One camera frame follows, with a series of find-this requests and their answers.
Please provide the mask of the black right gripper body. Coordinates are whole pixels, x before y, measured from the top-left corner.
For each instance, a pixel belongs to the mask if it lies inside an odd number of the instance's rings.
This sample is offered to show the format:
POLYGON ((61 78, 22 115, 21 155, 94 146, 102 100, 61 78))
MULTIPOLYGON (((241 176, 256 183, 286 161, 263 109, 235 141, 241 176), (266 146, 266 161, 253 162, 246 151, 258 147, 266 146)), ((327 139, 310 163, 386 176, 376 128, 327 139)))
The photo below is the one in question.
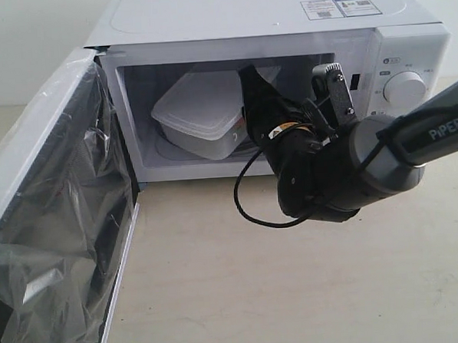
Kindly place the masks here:
POLYGON ((316 104, 303 104, 284 97, 261 98, 242 108, 249 139, 263 154, 277 177, 278 203, 282 213, 297 225, 307 219, 345 222, 358 210, 341 210, 323 202, 323 180, 315 176, 314 162, 328 137, 325 118, 316 104))

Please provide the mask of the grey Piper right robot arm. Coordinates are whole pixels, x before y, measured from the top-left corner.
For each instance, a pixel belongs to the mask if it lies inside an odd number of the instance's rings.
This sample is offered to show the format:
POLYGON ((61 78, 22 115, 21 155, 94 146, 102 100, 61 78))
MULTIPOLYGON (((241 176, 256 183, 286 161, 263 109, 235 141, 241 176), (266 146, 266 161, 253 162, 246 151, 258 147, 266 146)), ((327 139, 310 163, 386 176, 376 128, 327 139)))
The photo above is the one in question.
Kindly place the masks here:
POLYGON ((277 179, 287 226, 341 223, 412 190, 425 165, 458 152, 458 81, 401 117, 357 118, 337 63, 313 70, 313 98, 280 94, 253 65, 239 70, 249 139, 277 179))

